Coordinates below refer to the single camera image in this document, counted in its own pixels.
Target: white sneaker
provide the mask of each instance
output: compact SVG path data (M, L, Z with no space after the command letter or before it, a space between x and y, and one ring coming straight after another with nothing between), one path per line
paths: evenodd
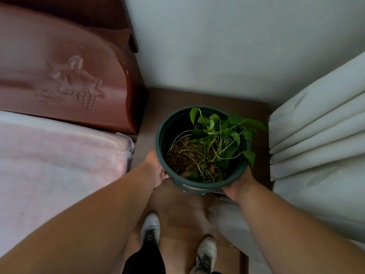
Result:
M160 223L156 213L149 213L140 232L141 246L144 244L159 245Z
M216 259L217 244L214 237L207 236L199 245L196 254L196 264L194 266L196 273L211 273L214 269Z

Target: wooden floor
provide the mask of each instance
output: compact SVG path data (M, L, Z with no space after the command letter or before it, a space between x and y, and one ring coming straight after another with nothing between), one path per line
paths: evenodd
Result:
M133 234L130 236L124 261L140 248L140 229L146 214L155 211L161 222L160 250L167 274L189 273L194 266L196 250L206 234L217 241L217 262L214 270L223 274L239 274L240 251L219 234L209 223L209 207L215 198L213 194L204 196L188 194L166 179L157 187L148 202Z
M267 122L269 115L265 103L151 88L136 141L132 169L142 163L148 152L155 148L156 131L163 120L173 111L189 105L216 107L230 114L238 113L245 118L263 122ZM253 175L259 182L269 184L267 134L258 134L252 143L256 152ZM174 186L170 179L166 179L154 189L144 214L128 240L123 263L139 250L140 229L144 218L148 212L155 211L161 222L160 250L167 274L189 273L194 265L198 246L208 233L217 240L217 262L214 270L222 274L240 273L240 251L208 221L209 207L216 198L214 194L199 196L185 193Z

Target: soil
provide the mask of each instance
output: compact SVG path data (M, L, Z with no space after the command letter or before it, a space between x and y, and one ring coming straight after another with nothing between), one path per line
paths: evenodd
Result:
M204 148L203 143L193 143L189 137L185 137L183 140L175 143L172 152L166 155L165 161L177 175L188 179L191 172L200 173L197 163L200 166L203 165L204 156L202 154L204 154ZM209 149L206 155L207 157L212 157L214 156L214 151ZM217 182L220 175L216 165L212 162L206 162L206 167L214 177L214 180L212 176L207 175L204 179L205 183Z

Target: hand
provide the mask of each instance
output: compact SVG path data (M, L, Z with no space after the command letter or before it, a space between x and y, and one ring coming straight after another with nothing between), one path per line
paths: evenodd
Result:
M152 168L156 172L155 187L159 186L162 183L163 179L166 179L169 177L169 175L165 172L165 170L162 168L162 165L158 161L155 150L152 150L151 152L148 153L144 162L146 162L149 166L152 166Z
M251 169L247 167L244 174L238 180L224 187L223 191L226 193L228 197L237 202L241 189L243 189L244 186L251 183L257 183L257 181L253 178Z

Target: pink blanket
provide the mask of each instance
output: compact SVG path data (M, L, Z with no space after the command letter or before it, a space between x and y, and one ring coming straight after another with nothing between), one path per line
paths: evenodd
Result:
M121 177L133 148L123 134L0 111L0 257Z

